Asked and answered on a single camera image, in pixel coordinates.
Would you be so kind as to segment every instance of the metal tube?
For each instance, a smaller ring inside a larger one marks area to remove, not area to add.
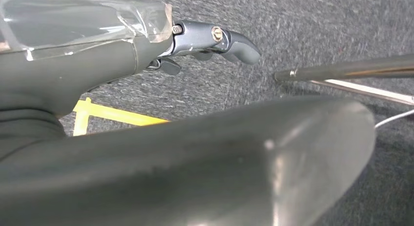
[[[310,81],[315,84],[326,85],[333,88],[359,93],[379,99],[388,100],[391,102],[403,103],[407,105],[414,105],[414,99],[411,95],[394,93],[387,90],[368,87],[356,83],[338,81],[338,80],[326,80],[326,81]]]
[[[414,77],[414,54],[280,71],[277,81]]]

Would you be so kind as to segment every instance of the carpeted floor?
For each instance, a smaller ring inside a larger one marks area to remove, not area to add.
[[[271,74],[300,66],[414,53],[414,0],[164,0],[175,19],[219,24],[257,43],[258,65],[176,58],[178,76],[144,72],[85,94],[95,103],[177,120],[244,104],[304,94],[355,97],[376,118],[411,109],[309,83],[276,84]],[[361,80],[414,93],[414,80]],[[62,119],[68,132],[74,115]],[[88,132],[129,127],[92,118]],[[316,226],[402,226],[414,205],[414,120],[378,131],[375,153],[359,180]]]

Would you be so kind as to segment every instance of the metal fitting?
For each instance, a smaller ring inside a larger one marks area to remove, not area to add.
[[[174,35],[178,35],[183,33],[183,27],[181,27],[180,25],[176,24],[172,27],[172,34]]]
[[[223,30],[220,27],[213,27],[211,34],[215,42],[221,42],[223,40]]]

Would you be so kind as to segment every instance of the transparent tape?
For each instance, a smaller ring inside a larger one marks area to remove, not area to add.
[[[145,36],[172,35],[171,5],[150,0],[0,0],[0,54],[25,52],[28,61]]]

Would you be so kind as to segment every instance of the gray plastic grip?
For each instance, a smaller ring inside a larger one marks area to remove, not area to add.
[[[228,32],[229,50],[221,54],[230,62],[240,60],[246,64],[256,64],[260,59],[259,49],[245,36],[236,32]]]

